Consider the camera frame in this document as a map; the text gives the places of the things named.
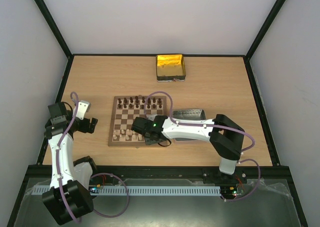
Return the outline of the wooden chess board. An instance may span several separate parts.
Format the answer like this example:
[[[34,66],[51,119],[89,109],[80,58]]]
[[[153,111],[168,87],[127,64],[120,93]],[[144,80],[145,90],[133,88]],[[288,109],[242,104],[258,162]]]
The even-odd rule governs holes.
[[[154,95],[147,99],[143,95],[119,95],[115,96],[112,105],[108,146],[109,147],[146,147],[144,137],[131,130],[133,121],[137,117],[144,118],[146,115],[166,115],[167,97]]]

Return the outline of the silver metal tray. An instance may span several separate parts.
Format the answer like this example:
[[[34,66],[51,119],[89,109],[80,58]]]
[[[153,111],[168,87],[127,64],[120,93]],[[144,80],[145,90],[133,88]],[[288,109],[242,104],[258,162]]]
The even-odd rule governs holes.
[[[180,120],[199,121],[205,120],[206,114],[201,108],[177,109],[172,111],[172,117]],[[174,141],[177,143],[191,143],[197,140],[190,138],[175,138]]]

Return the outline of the gold tin box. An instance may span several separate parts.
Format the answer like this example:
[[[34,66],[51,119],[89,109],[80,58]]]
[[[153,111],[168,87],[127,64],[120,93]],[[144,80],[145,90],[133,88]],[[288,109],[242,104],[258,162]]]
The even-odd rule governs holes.
[[[158,54],[156,56],[156,80],[158,82],[183,82],[186,67],[182,54]]]

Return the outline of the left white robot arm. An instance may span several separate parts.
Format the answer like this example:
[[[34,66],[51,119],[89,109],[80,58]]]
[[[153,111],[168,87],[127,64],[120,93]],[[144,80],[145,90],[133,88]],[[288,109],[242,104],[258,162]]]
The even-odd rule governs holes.
[[[89,191],[90,178],[97,166],[90,156],[73,160],[74,133],[95,131],[98,120],[85,118],[91,104],[81,100],[74,109],[66,102],[48,106],[50,119],[44,137],[52,157],[49,190],[42,194],[42,202],[58,225],[64,225],[91,213],[94,208]]]

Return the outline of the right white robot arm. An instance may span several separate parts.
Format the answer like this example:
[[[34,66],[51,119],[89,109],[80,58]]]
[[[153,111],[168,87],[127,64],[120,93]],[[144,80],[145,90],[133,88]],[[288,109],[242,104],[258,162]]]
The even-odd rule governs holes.
[[[152,114],[136,117],[131,130],[146,138],[147,145],[160,144],[173,139],[191,139],[211,143],[220,156],[218,178],[229,183],[236,176],[245,131],[230,118],[218,114],[214,119],[177,119]]]

